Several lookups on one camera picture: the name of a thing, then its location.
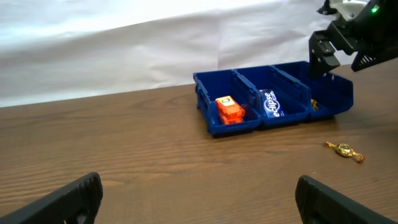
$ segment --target orange toy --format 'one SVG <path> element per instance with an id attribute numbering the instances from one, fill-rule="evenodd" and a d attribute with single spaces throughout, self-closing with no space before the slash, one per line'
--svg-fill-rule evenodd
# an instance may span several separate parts
<path id="1" fill-rule="evenodd" d="M 216 106 L 221 122 L 233 124 L 243 122 L 245 110 L 232 97 L 224 96 L 216 99 Z"/>

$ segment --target blue plastic container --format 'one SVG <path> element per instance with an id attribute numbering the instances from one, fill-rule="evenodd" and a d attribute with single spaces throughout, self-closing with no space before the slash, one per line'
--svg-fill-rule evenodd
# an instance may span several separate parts
<path id="1" fill-rule="evenodd" d="M 353 83 L 333 73 L 318 80 L 307 77 L 308 62 L 285 63 L 273 66 L 237 68 L 194 73 L 198 109 L 213 136 L 285 126 L 333 116 L 353 105 Z M 285 116 L 268 118 L 262 105 L 260 90 L 271 89 L 285 112 Z M 215 100 L 232 96 L 246 111 L 242 123 L 223 125 L 218 116 Z M 311 99 L 318 101 L 318 111 Z"/>

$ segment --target white sheet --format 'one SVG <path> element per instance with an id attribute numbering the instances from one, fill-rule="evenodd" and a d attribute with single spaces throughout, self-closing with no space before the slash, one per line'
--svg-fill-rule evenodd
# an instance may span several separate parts
<path id="1" fill-rule="evenodd" d="M 0 106 L 193 83 L 308 60 L 323 0 L 3 0 Z M 341 63 L 352 59 L 342 58 Z"/>

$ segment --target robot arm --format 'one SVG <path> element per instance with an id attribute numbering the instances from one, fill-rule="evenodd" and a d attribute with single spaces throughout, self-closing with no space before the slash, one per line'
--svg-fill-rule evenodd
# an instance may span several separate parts
<path id="1" fill-rule="evenodd" d="M 337 15 L 309 40 L 310 77 L 340 66 L 335 49 L 347 55 L 358 52 L 351 66 L 355 72 L 398 57 L 398 1 L 326 0 L 318 11 Z"/>

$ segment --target wood grain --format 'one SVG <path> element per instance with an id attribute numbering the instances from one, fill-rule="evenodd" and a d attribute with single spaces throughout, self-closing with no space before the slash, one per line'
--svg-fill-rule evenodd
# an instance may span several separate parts
<path id="1" fill-rule="evenodd" d="M 333 120 L 219 139 L 193 85 L 1 108 L 0 216 L 97 171 L 96 223 L 300 223 L 303 174 L 398 221 L 397 62 L 338 68 L 355 99 Z"/>

